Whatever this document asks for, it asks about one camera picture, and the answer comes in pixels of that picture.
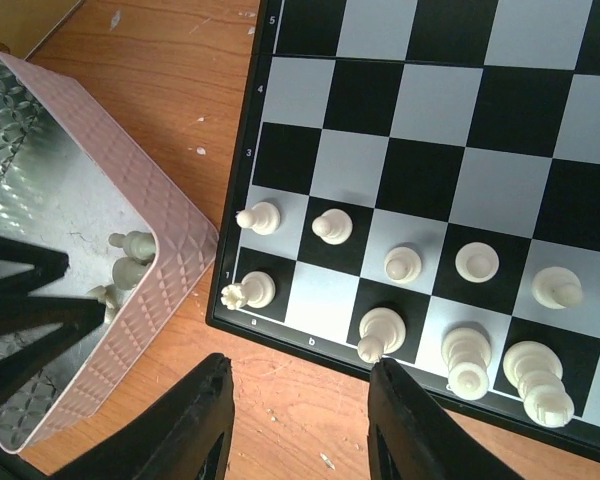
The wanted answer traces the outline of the white chess piece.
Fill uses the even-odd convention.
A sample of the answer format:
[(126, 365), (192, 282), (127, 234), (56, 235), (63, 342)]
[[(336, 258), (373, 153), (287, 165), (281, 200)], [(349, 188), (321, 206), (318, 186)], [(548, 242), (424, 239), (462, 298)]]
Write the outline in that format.
[(242, 229), (265, 236), (273, 234), (279, 228), (281, 215), (274, 204), (263, 201), (239, 211), (236, 214), (236, 222)]

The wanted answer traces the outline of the white chess king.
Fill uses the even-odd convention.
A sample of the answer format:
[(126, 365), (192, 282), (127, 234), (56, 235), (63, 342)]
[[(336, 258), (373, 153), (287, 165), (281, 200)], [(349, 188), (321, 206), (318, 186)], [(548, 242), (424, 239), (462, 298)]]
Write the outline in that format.
[(561, 428), (572, 420), (575, 405), (566, 392), (563, 366), (553, 350), (539, 342), (521, 341), (506, 351), (502, 367), (534, 423)]

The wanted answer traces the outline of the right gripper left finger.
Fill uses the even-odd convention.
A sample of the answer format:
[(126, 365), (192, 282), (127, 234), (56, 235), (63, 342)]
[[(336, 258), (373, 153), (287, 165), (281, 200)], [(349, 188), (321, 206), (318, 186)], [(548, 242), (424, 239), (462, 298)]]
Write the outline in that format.
[(145, 412), (52, 479), (223, 479), (235, 418), (231, 360), (212, 353)]

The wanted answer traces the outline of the white chess bishop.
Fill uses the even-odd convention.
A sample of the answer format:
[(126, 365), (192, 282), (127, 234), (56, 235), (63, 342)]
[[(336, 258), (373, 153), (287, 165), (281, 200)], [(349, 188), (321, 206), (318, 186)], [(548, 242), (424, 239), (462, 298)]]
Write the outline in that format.
[(377, 307), (369, 310), (359, 325), (357, 344), (359, 358), (370, 364), (378, 362), (385, 354), (397, 351), (406, 338), (406, 324), (394, 310)]

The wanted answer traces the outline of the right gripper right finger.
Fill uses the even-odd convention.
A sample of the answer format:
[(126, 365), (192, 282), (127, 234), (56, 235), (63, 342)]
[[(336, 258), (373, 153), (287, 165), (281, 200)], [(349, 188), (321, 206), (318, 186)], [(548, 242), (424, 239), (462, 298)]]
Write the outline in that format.
[(372, 479), (518, 479), (394, 359), (370, 372), (368, 456)]

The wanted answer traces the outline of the white chess pawn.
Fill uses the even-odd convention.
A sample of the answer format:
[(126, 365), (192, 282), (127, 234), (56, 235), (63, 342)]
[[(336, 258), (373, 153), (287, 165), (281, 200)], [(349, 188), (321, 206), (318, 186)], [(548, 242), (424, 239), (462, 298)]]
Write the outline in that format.
[(229, 310), (244, 306), (263, 308), (269, 305), (276, 294), (275, 282), (262, 271), (252, 271), (241, 282), (232, 283), (221, 290), (221, 303)]
[(579, 278), (564, 267), (548, 267), (537, 272), (532, 280), (532, 294), (549, 309), (573, 308), (584, 299)]
[(421, 274), (423, 263), (419, 253), (409, 246), (391, 249), (384, 259), (384, 272), (394, 283), (408, 284)]
[(353, 231), (351, 217), (343, 210), (329, 209), (315, 218), (312, 231), (329, 245), (340, 245), (349, 239)]
[(463, 279), (472, 283), (484, 283), (497, 273), (499, 257), (490, 245), (472, 242), (457, 252), (455, 267)]

